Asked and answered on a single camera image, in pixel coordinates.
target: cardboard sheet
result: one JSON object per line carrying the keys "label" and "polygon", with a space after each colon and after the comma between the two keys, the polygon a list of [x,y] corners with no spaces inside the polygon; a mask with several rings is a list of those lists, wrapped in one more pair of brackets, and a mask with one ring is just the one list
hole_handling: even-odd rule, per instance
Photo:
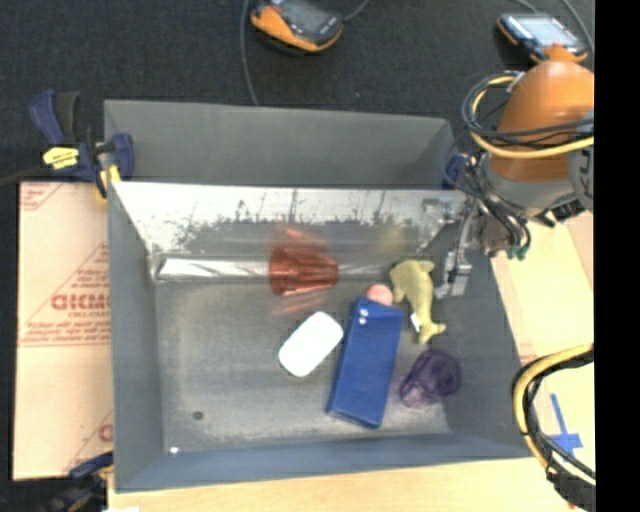
{"label": "cardboard sheet", "polygon": [[90,184],[23,183],[19,215],[17,480],[113,440],[106,203]]}

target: orange device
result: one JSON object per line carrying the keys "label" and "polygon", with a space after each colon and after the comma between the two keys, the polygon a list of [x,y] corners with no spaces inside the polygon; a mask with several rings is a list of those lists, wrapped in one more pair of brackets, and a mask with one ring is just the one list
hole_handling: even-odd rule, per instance
{"label": "orange device", "polygon": [[306,0],[260,0],[250,20],[270,42],[303,53],[329,48],[344,27],[342,15]]}

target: red plastic cup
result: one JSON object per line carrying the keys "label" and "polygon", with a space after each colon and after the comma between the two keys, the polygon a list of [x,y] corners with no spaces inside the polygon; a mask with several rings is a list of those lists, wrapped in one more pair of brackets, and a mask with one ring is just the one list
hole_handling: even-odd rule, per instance
{"label": "red plastic cup", "polygon": [[319,252],[277,248],[269,262],[269,281],[276,295],[331,288],[338,282],[338,263]]}

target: purple object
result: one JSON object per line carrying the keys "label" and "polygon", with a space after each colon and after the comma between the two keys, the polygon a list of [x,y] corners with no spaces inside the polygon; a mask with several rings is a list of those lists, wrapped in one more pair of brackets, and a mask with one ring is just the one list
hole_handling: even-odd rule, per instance
{"label": "purple object", "polygon": [[457,359],[437,349],[425,350],[400,386],[400,399],[409,407],[438,402],[460,387],[462,370]]}

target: blue box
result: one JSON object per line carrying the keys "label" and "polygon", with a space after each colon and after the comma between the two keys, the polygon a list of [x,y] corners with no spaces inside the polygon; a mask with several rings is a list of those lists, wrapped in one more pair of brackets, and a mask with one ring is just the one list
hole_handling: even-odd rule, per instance
{"label": "blue box", "polygon": [[382,424],[404,312],[359,297],[353,304],[327,411]]}

